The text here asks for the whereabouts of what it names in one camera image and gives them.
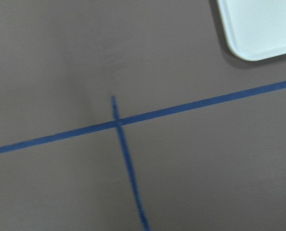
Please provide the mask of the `cream bear tray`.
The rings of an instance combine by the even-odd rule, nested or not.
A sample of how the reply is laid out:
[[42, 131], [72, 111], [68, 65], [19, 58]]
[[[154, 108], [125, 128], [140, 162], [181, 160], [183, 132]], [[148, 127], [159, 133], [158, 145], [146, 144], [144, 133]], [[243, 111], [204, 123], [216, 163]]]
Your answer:
[[286, 0], [219, 0], [230, 51], [246, 61], [286, 54]]

